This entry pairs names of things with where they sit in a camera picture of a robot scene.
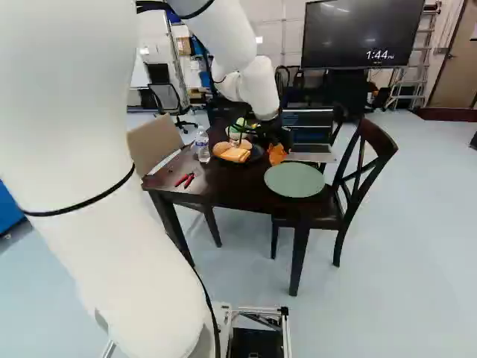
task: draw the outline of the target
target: red pliers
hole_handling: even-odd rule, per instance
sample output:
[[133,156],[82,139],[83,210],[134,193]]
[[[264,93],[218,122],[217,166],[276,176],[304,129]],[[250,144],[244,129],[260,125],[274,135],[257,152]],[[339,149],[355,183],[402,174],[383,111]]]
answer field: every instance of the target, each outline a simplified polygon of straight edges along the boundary
[[177,188],[180,184],[182,184],[184,181],[186,182],[184,184],[184,189],[187,189],[189,185],[191,185],[191,182],[195,179],[195,174],[189,173],[181,177],[181,179],[176,183],[175,187]]

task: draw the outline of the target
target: green placemat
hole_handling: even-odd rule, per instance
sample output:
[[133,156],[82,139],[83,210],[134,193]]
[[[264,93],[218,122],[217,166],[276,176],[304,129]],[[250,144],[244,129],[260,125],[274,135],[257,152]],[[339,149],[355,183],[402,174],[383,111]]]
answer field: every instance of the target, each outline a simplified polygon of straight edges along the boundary
[[272,166],[265,173],[265,183],[277,194],[289,198],[307,198],[325,186],[324,177],[317,169],[297,162]]

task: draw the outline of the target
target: television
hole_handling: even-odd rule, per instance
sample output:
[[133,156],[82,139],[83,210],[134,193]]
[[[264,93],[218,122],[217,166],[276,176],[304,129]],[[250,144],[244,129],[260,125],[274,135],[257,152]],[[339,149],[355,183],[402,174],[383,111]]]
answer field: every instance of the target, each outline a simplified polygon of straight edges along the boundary
[[306,4],[301,67],[391,68],[411,56],[425,0],[325,0]]

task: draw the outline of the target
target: water bottle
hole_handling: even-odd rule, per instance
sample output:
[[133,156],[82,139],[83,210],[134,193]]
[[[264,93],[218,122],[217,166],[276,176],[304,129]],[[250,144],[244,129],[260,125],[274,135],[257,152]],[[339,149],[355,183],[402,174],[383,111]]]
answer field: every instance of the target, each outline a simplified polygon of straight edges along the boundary
[[199,162],[204,164],[209,162],[209,135],[202,126],[198,128],[197,136],[195,137],[195,152],[199,157]]

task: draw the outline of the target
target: dining table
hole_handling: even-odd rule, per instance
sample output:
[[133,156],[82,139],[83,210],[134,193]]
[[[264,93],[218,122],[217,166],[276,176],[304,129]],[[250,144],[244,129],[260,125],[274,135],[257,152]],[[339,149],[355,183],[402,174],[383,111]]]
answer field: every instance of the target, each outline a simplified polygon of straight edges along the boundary
[[[227,125],[227,121],[218,121],[207,131],[211,147],[214,143],[228,140]],[[289,294],[296,296],[311,221],[326,209],[324,203],[329,199],[329,186],[308,198],[281,196],[265,183],[264,176],[270,167],[266,151],[252,163],[230,163],[212,157],[207,164],[202,164],[193,146],[188,145],[159,171],[146,175],[142,188],[149,193],[169,237],[192,266],[195,263],[174,204],[207,204],[296,220],[289,286]],[[176,186],[184,175],[190,173],[194,173],[195,178],[187,188],[184,185]]]

